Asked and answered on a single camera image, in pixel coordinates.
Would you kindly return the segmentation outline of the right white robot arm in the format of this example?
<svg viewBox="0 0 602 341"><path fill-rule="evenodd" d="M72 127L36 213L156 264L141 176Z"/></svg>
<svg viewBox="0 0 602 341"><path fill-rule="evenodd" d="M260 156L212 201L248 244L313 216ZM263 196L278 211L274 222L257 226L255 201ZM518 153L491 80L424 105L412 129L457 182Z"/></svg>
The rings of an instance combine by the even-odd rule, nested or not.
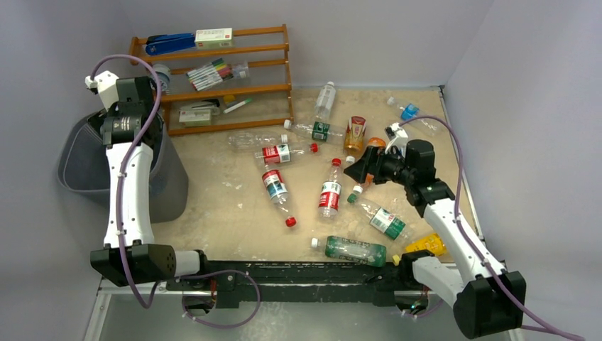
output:
<svg viewBox="0 0 602 341"><path fill-rule="evenodd" d="M520 328L523 312L508 297L525 302L526 281L509 272L476 236L459 210L449 186L436 176L434 146L425 140L407 143L405 155L368 147L362 157L345 167L344 174L362 183L388 181L404 187L407 201L441 237L456 264L452 271L426 251L405 254L398 271L409 289L420 284L434 291L453 311L461 333L474 339Z"/></svg>

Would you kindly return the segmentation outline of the bottle red label red cap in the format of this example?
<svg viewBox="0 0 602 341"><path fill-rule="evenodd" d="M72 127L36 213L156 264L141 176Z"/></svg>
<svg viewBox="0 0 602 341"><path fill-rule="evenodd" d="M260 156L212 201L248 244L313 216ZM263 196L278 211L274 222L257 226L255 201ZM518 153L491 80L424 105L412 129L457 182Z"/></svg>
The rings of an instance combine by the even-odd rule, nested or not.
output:
<svg viewBox="0 0 602 341"><path fill-rule="evenodd" d="M341 196L341 160L333 158L327 179L322 183L319 196L318 212L321 218L333 218L339 212Z"/></svg>

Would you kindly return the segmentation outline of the clear unlabelled bottle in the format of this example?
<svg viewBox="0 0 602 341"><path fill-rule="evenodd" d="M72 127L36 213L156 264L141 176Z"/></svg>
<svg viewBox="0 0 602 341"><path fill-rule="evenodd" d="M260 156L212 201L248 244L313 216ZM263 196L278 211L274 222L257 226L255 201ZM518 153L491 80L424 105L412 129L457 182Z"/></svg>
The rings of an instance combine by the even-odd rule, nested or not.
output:
<svg viewBox="0 0 602 341"><path fill-rule="evenodd" d="M230 134L227 142L235 151L248 151L254 148L286 144L289 141L287 134L270 132L253 133L240 131Z"/></svg>

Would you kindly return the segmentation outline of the green tea bottle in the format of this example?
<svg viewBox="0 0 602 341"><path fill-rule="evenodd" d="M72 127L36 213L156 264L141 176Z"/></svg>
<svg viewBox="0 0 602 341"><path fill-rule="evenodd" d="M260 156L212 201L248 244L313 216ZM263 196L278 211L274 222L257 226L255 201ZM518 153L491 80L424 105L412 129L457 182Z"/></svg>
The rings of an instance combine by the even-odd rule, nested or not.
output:
<svg viewBox="0 0 602 341"><path fill-rule="evenodd" d="M385 266L387 249L380 244L345 237L328 236L311 239L311 247L330 259L381 268Z"/></svg>

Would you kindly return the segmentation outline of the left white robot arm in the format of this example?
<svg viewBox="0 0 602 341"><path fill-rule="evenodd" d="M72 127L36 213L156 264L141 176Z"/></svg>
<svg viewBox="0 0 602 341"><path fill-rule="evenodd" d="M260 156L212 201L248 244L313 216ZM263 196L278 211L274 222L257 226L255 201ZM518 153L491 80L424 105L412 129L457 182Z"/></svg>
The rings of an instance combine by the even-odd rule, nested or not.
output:
<svg viewBox="0 0 602 341"><path fill-rule="evenodd" d="M204 290L212 280L204 253L176 251L153 235L153 223L183 213L188 190L163 120L151 116L153 81L105 71L86 84L106 109L99 133L110 179L107 230L103 247L90 254L92 268L119 287L184 276L193 290Z"/></svg>

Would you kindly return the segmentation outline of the bottle red blue label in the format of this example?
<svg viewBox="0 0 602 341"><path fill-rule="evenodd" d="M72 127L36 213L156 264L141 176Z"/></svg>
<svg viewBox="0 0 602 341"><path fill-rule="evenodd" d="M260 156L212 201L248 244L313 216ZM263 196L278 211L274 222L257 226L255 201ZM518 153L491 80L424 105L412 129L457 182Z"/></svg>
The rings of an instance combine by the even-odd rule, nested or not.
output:
<svg viewBox="0 0 602 341"><path fill-rule="evenodd" d="M292 201L287 185L278 169L265 169L262 174L264 188L269 200L281 215L286 227L292 228L297 224L292 210Z"/></svg>

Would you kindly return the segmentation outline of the bottle red white label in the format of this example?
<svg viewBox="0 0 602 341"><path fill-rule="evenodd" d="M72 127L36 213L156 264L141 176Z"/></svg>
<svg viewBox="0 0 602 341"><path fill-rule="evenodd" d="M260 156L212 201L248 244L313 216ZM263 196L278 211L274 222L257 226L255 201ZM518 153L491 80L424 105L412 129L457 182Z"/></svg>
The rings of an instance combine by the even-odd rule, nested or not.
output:
<svg viewBox="0 0 602 341"><path fill-rule="evenodd" d="M259 165L289 163L298 156L312 155L319 152L315 143L286 143L260 147L253 154Z"/></svg>

